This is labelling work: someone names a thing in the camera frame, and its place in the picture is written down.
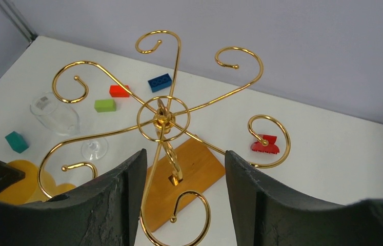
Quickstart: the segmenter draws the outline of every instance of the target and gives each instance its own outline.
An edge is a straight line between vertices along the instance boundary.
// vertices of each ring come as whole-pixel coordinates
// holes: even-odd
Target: green block
[[[24,138],[15,131],[7,135],[6,140],[10,147],[19,154],[28,149],[27,142],[25,142]]]
[[[100,112],[114,112],[116,111],[116,102],[113,99],[104,99],[95,101],[95,110]]]

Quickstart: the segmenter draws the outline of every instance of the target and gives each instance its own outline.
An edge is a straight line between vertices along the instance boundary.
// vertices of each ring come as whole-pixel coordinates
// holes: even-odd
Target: red lego brick
[[[128,92],[126,92],[122,87],[119,85],[113,85],[110,86],[110,95],[111,97],[129,97]]]

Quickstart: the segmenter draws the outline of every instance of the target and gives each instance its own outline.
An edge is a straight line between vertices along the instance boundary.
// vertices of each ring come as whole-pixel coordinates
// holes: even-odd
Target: gold mug tree
[[[176,153],[174,151],[174,149],[172,148],[172,146],[170,145],[170,141],[172,140],[175,140],[177,138],[179,138],[180,136],[182,136],[183,134],[187,134],[188,136],[190,136],[191,138],[194,138],[195,140],[197,140],[198,142],[202,143],[203,145],[207,146],[208,148],[220,153],[220,154],[223,154],[225,155],[225,151],[208,143],[207,141],[201,139],[200,137],[198,137],[197,135],[189,132],[187,129],[188,129],[188,126],[190,124],[190,116],[191,116],[191,112],[195,111],[195,110],[198,110],[198,109],[201,109],[201,108],[204,108],[204,107],[207,107],[211,104],[214,104],[222,99],[225,99],[237,92],[240,92],[242,90],[244,90],[245,88],[251,86],[252,84],[254,84],[255,82],[257,82],[261,77],[262,77],[262,74],[264,73],[264,65],[261,61],[261,59],[259,58],[259,56],[257,56],[256,54],[254,54],[253,52],[251,52],[250,50],[247,50],[245,48],[240,48],[240,47],[225,47],[225,48],[222,48],[220,50],[218,50],[216,53],[215,53],[215,61],[222,67],[227,67],[227,68],[234,68],[234,69],[238,69],[239,68],[239,65],[231,65],[231,64],[225,64],[223,63],[222,61],[220,61],[220,59],[218,58],[219,55],[224,52],[224,51],[228,51],[228,50],[238,50],[238,51],[243,51],[247,54],[250,54],[251,56],[253,56],[256,61],[258,62],[259,64],[259,73],[258,75],[252,79],[250,82],[248,82],[246,85],[244,86],[241,86],[231,92],[228,92],[214,100],[211,100],[209,102],[206,102],[204,104],[201,104],[201,105],[198,105],[198,106],[195,106],[193,108],[189,108],[183,101],[181,101],[179,98],[176,98],[173,96],[173,92],[174,92],[174,89],[175,89],[175,85],[176,85],[176,76],[177,76],[177,71],[178,71],[178,64],[179,64],[179,57],[180,57],[180,52],[181,52],[181,41],[180,41],[180,38],[179,36],[174,33],[174,32],[171,32],[171,31],[167,31],[167,30],[157,30],[157,31],[153,31],[153,32],[150,32],[150,33],[147,33],[143,36],[141,36],[137,42],[135,43],[135,48],[138,52],[142,53],[142,54],[149,54],[149,53],[152,53],[154,52],[162,43],[161,40],[158,40],[157,43],[155,44],[155,46],[150,49],[150,50],[142,50],[140,49],[139,47],[139,44],[140,42],[146,38],[147,36],[150,36],[150,35],[154,35],[154,34],[170,34],[172,36],[174,36],[177,40],[177,54],[176,54],[176,62],[175,62],[175,67],[174,67],[174,72],[173,72],[173,78],[172,78],[172,85],[170,87],[170,93],[169,95],[166,95],[166,96],[157,96],[157,97],[154,97],[148,101],[143,101],[140,97],[138,97],[136,94],[134,94],[131,90],[129,90],[127,87],[125,87],[124,84],[122,84],[116,77],[114,77],[107,69],[105,69],[103,66],[95,63],[95,62],[92,62],[92,61],[85,61],[85,60],[82,60],[82,61],[76,61],[74,63],[71,63],[71,64],[68,64],[66,65],[65,67],[63,67],[62,69],[60,69],[57,74],[55,75],[54,79],[53,79],[53,82],[52,82],[52,90],[53,90],[53,93],[54,95],[62,102],[64,103],[68,103],[68,104],[73,104],[73,103],[77,103],[79,101],[82,101],[84,100],[88,93],[89,93],[89,87],[87,86],[87,84],[78,76],[74,76],[74,80],[77,81],[82,87],[84,87],[84,93],[81,97],[79,98],[76,98],[76,99],[66,99],[64,97],[62,97],[59,92],[57,91],[57,81],[58,81],[58,78],[63,74],[63,72],[65,72],[66,70],[68,70],[69,68],[71,67],[74,67],[74,66],[77,66],[77,65],[83,65],[83,64],[87,64],[87,65],[92,65],[92,66],[95,66],[97,67],[98,69],[100,69],[101,71],[103,71],[108,77],[110,77],[116,84],[118,84],[120,87],[122,87],[122,89],[124,89],[127,93],[129,93],[129,95],[131,95],[134,99],[136,99],[139,103],[142,104],[142,106],[140,107],[138,113],[137,113],[137,117],[136,117],[136,125],[134,126],[131,126],[131,127],[127,127],[127,128],[124,128],[124,129],[121,129],[121,130],[117,130],[117,131],[112,131],[112,132],[105,132],[105,133],[100,133],[100,134],[94,134],[94,135],[88,135],[88,136],[82,136],[82,137],[77,137],[77,138],[72,138],[72,139],[68,139],[68,140],[65,140],[63,142],[60,142],[59,144],[57,144],[55,147],[53,147],[48,153],[47,155],[44,157],[40,167],[39,167],[39,170],[38,170],[38,173],[37,173],[37,183],[40,187],[40,190],[48,197],[48,198],[52,198],[52,195],[49,194],[44,186],[43,186],[43,183],[42,183],[42,171],[44,170],[45,168],[45,164],[46,162],[48,161],[48,159],[51,157],[51,155],[59,148],[61,148],[62,146],[64,145],[68,145],[68,144],[71,144],[71,143],[74,143],[74,142],[78,142],[78,141],[84,141],[84,140],[90,140],[90,139],[95,139],[95,138],[100,138],[100,137],[107,137],[107,136],[113,136],[113,135],[118,135],[118,134],[121,134],[121,133],[125,133],[125,132],[128,132],[128,131],[132,131],[132,130],[135,130],[135,129],[138,129],[141,134],[148,140],[150,141],[153,141],[153,142],[156,142],[157,143],[157,148],[156,148],[156,152],[155,152],[155,157],[154,157],[154,160],[153,160],[153,166],[152,166],[152,170],[149,174],[149,177],[146,181],[146,184],[145,184],[145,189],[144,189],[144,192],[143,192],[143,199],[142,199],[142,206],[141,206],[141,210],[140,210],[140,222],[142,224],[142,228],[143,228],[143,231],[144,233],[146,234],[146,236],[148,237],[148,239],[154,244],[154,245],[158,245],[158,246],[166,246],[166,244],[160,242],[158,239],[156,239],[152,232],[150,230],[148,230],[147,226],[146,226],[146,223],[145,223],[145,205],[146,205],[146,200],[147,200],[147,197],[148,197],[148,194],[149,194],[149,191],[151,189],[151,185],[152,185],[152,180],[153,180],[153,176],[154,176],[154,173],[156,171],[156,167],[157,167],[157,164],[158,164],[158,159],[159,159],[159,154],[161,152],[161,149],[163,148],[164,151],[166,152],[166,157],[169,161],[169,163],[171,164],[172,166],[172,174],[173,174],[173,181],[174,182],[179,182],[182,180],[183,178],[183,172],[180,168],[180,163],[178,163],[177,161],[177,156],[176,156]],[[167,100],[167,105],[164,104],[164,102],[162,101],[162,99],[166,99]],[[180,103],[183,107],[184,107],[184,110],[182,111],[179,111],[179,112],[170,112],[170,106],[171,106],[171,103],[172,103],[172,100]],[[149,105],[149,103],[151,102],[154,102],[156,101],[157,103],[157,107],[154,108],[152,106]],[[154,117],[151,119],[151,120],[148,120],[148,121],[145,121],[145,122],[140,122],[140,115],[143,111],[143,109],[148,109],[150,111],[152,111],[154,113]],[[176,123],[176,117],[180,116],[180,115],[183,115],[183,114],[186,114],[187,115],[187,123],[185,124],[185,126],[180,126],[179,124]],[[278,166],[279,164],[281,164],[283,161],[285,161],[285,159],[288,157],[289,155],[289,152],[290,152],[290,149],[291,149],[291,141],[290,141],[290,137],[289,137],[289,134],[287,132],[287,130],[285,129],[285,127],[275,118],[269,116],[269,115],[255,115],[253,117],[251,117],[248,121],[248,130],[249,132],[264,146],[267,146],[269,144],[269,142],[263,138],[261,138],[252,128],[252,124],[255,120],[257,119],[267,119],[267,120],[270,120],[271,122],[275,123],[280,129],[281,131],[283,132],[284,136],[285,136],[285,140],[286,140],[286,148],[285,148],[285,151],[283,153],[283,155],[279,158],[279,160],[273,162],[273,163],[269,163],[269,164],[259,164],[259,163],[254,163],[254,162],[250,162],[250,165],[254,166],[254,167],[257,167],[257,168],[273,168],[273,167],[276,167]],[[156,134],[157,134],[157,137],[158,138],[152,138],[150,137],[148,134],[146,134],[142,127],[143,126],[146,126],[146,125],[149,125],[149,124],[153,124],[155,126],[155,131],[156,131]],[[179,130],[179,133],[174,135],[174,136],[171,136],[171,137],[167,137],[167,135],[170,133],[170,130],[172,128],[177,128]],[[79,162],[79,163],[75,163],[75,164],[72,164],[72,165],[63,165],[62,166],[62,171],[67,171],[67,170],[71,170],[71,169],[74,169],[74,168],[79,168],[79,167],[83,167],[83,166],[86,166],[86,167],[89,167],[92,171],[92,174],[93,174],[93,178],[96,178],[97,177],[97,169],[96,169],[96,166],[94,164],[92,164],[91,162],[88,162],[88,161],[84,161],[84,162]],[[206,211],[206,220],[205,220],[205,225],[201,231],[201,233],[198,235],[198,237],[196,237],[192,242],[186,244],[186,245],[197,245],[199,244],[203,238],[205,237],[207,231],[208,231],[208,228],[209,228],[209,225],[210,225],[210,221],[211,221],[211,211],[210,211],[210,207],[209,207],[209,204],[208,204],[208,201],[205,199],[205,197],[199,193],[199,192],[196,192],[196,191],[185,191],[183,193],[181,193],[177,200],[176,200],[176,204],[173,208],[173,213],[172,213],[172,216],[170,218],[170,222],[172,223],[175,223],[177,218],[176,218],[176,215],[178,213],[178,206],[179,206],[179,203],[181,201],[181,199],[186,196],[186,195],[193,195],[193,196],[196,196],[198,197],[202,203],[204,204],[205,206],[205,211]]]

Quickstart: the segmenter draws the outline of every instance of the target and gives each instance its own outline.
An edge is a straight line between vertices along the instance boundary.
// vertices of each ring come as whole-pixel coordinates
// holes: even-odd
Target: lego brick
[[[159,77],[148,80],[148,83],[152,89],[152,92],[157,92],[172,85],[172,79],[169,74],[166,73]]]
[[[110,86],[110,95],[111,97],[129,97],[128,92],[118,85]]]
[[[116,102],[113,99],[96,100],[95,110],[98,113],[116,111]]]
[[[19,154],[28,149],[27,142],[25,142],[24,138],[15,131],[7,135],[6,140],[9,143],[10,147]]]

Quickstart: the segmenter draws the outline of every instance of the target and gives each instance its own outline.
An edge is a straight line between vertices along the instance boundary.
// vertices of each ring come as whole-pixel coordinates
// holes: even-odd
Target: wooden base
[[[211,151],[193,138],[176,148],[175,152],[184,178],[174,186],[169,179],[172,176],[172,166],[165,157],[159,160],[145,209],[147,226],[151,232],[170,219],[176,200],[182,192],[192,190],[203,193],[225,175],[225,168]],[[148,169],[146,181],[151,170],[152,167]],[[195,198],[191,195],[185,196],[179,204],[179,211]]]

